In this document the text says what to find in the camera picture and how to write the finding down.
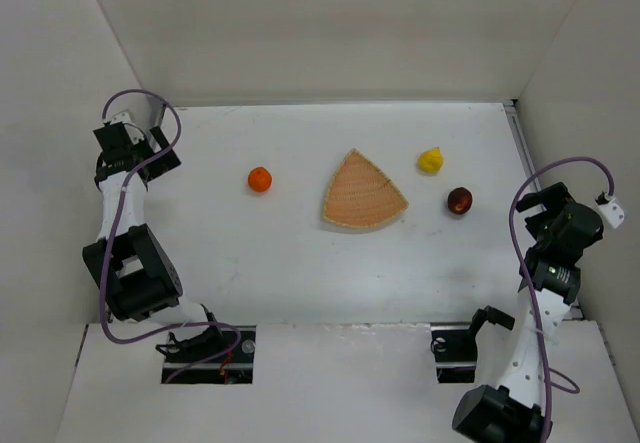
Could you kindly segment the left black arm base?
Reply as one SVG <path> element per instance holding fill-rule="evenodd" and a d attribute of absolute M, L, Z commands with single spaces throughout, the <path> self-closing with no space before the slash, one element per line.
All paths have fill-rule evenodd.
<path fill-rule="evenodd" d="M 155 349 L 163 357 L 161 383 L 246 385 L 253 382 L 257 328 L 181 329 Z"/>

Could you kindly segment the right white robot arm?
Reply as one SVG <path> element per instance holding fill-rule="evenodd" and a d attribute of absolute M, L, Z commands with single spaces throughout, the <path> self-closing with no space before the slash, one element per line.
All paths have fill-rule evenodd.
<path fill-rule="evenodd" d="M 549 341 L 568 315 L 581 287 L 578 261 L 602 239 L 604 224 L 591 208 L 574 200 L 563 183 L 523 196 L 515 205 L 542 211 L 525 220 L 535 243 L 524 256 L 515 316 L 486 307 L 470 331 L 484 322 L 502 326 L 489 349 L 479 351 L 479 385 L 460 400 L 452 428 L 473 442 L 539 442 L 549 424 L 541 341 Z"/>

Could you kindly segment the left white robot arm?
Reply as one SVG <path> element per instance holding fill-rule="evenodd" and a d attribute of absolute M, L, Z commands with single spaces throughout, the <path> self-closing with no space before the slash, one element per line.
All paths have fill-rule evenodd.
<path fill-rule="evenodd" d="M 144 218 L 148 184 L 181 161 L 161 128 L 135 140 L 128 126 L 111 120 L 94 131 L 101 148 L 94 181 L 103 197 L 102 224 L 97 240 L 82 250 L 100 290 L 102 329 L 111 342 L 121 345 L 148 336 L 116 337 L 107 312 L 119 321 L 140 322 L 178 308 L 183 296 L 178 273 Z"/>

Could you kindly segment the fake red apple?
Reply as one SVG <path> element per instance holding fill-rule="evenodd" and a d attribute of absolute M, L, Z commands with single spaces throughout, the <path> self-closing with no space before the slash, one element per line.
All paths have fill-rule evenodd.
<path fill-rule="evenodd" d="M 471 209 L 472 203 L 473 195 L 464 187 L 451 190 L 447 196 L 447 208 L 455 215 L 464 215 L 467 213 Z"/>

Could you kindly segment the fake orange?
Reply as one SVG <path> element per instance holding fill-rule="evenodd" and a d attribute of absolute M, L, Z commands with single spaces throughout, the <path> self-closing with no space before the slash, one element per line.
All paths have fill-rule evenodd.
<path fill-rule="evenodd" d="M 270 189 L 273 182 L 271 173 L 264 167 L 256 167 L 250 171 L 247 178 L 249 188 L 257 193 Z"/>

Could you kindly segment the fake yellow lemon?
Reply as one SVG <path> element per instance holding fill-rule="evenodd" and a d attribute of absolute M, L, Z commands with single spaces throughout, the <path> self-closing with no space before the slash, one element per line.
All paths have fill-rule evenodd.
<path fill-rule="evenodd" d="M 444 157 L 439 147 L 424 151 L 417 160 L 418 167 L 427 173 L 438 173 L 444 164 Z"/>

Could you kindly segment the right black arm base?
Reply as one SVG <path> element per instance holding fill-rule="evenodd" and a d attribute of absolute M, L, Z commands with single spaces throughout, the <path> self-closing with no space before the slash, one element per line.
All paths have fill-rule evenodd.
<path fill-rule="evenodd" d="M 478 349 L 469 327 L 461 324 L 431 326 L 430 349 L 441 384 L 471 384 L 475 381 Z"/>

